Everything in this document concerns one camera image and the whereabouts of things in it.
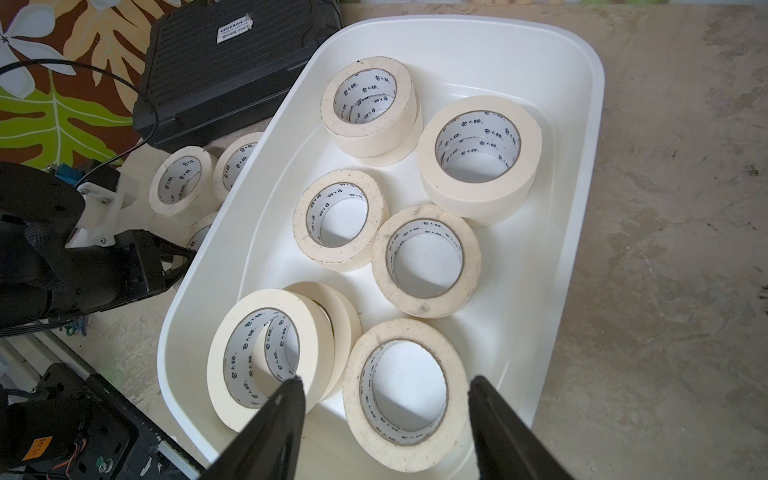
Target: concrete floor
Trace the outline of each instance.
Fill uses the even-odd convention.
[[[348,24],[423,13],[522,18],[595,48],[606,72],[601,137],[534,433],[579,479],[768,478],[768,9],[344,5],[343,13]],[[142,149],[125,168],[151,177],[165,156]],[[184,231],[142,215],[126,227],[169,240]],[[88,337],[64,338],[201,458],[157,384],[172,296],[100,313]]]

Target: stacked tape rolls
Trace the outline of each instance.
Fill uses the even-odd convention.
[[[286,338],[293,328],[298,338],[296,365],[291,364]],[[266,329],[266,337],[261,335]],[[266,338],[263,343],[257,341]],[[267,385],[254,375],[256,356],[262,356],[275,379],[300,376],[306,410],[325,394],[335,350],[328,316],[316,302],[279,289],[258,290],[245,296],[224,317],[208,353],[210,400],[221,421],[239,432],[266,403]]]
[[[445,407],[426,427],[409,431],[388,419],[376,404],[376,368],[383,353],[398,343],[415,343],[440,367]],[[380,323],[365,333],[349,356],[344,375],[344,412],[359,444],[373,458],[400,472],[420,472],[456,447],[468,420],[469,384],[453,345],[431,326],[413,319]]]
[[[395,259],[400,248],[418,235],[436,235],[447,240],[461,259],[456,281],[445,291],[430,297],[415,296],[397,280]],[[431,205],[415,205],[384,223],[373,243],[373,278],[384,297],[409,315],[440,318],[462,308],[477,288],[480,277],[480,246],[472,228],[461,218]]]
[[[323,240],[323,221],[340,201],[366,204],[366,221],[349,242],[331,247]],[[359,170],[334,170],[307,188],[293,212],[293,237],[301,251],[336,272],[359,269],[371,261],[376,232],[389,218],[384,195],[373,178]]]
[[[262,135],[264,133],[258,131],[238,138],[219,157],[214,170],[214,192],[222,203],[230,194],[235,180],[240,176]]]
[[[331,321],[336,358],[333,361],[333,371],[328,388],[323,393],[323,399],[332,397],[341,391],[346,361],[362,333],[357,311],[344,295],[322,283],[298,282],[287,286],[285,290],[304,295],[316,302],[325,310]]]
[[[463,98],[432,118],[416,156],[430,200],[473,227],[491,225],[525,201],[541,157],[541,128],[506,98]],[[479,164],[480,174],[473,172]]]
[[[156,214],[192,224],[221,205],[214,193],[216,158],[200,147],[184,147],[162,163],[152,178],[149,204]]]
[[[342,151],[376,167],[406,157],[423,127],[408,68],[387,57],[343,68],[323,93],[320,118]]]

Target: white plastic tub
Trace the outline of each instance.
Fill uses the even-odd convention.
[[[584,219],[603,103],[603,68],[579,37],[529,22],[471,16],[382,18],[343,29],[315,53],[240,175],[165,319],[157,353],[163,397],[210,460],[235,438],[206,387],[210,342],[229,308],[266,287],[315,280],[347,295],[363,331],[403,316],[379,292],[369,266],[334,273],[301,254],[291,214],[303,190],[343,167],[370,173],[390,210],[428,201],[413,154],[372,169],[342,153],[321,125],[328,81],[360,58],[406,64],[425,123],[450,101],[495,94],[525,106],[543,130],[538,174],[523,207],[498,225],[475,229],[483,264],[469,303],[428,324],[458,350],[469,377],[482,374],[528,424],[554,347]],[[298,478],[391,478],[352,436],[341,395],[306,417]],[[463,442],[423,478],[477,478]]]

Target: metal screw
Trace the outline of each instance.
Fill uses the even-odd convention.
[[[99,464],[98,461],[96,461],[96,463],[98,465],[98,472],[99,473],[108,473],[110,470],[112,470],[112,459],[111,458],[107,458],[101,464]]]

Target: white flower pattern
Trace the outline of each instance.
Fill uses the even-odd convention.
[[[3,31],[2,24],[0,24],[0,67],[18,61],[13,50],[29,59],[64,59],[53,47],[36,41],[17,38],[48,36],[53,31],[55,23],[53,8],[49,5],[27,5],[18,11],[7,31]],[[58,73],[74,75],[74,69],[69,65],[45,65],[45,67]],[[0,87],[17,98],[26,98],[35,91],[35,79],[26,67],[16,68],[0,75]]]

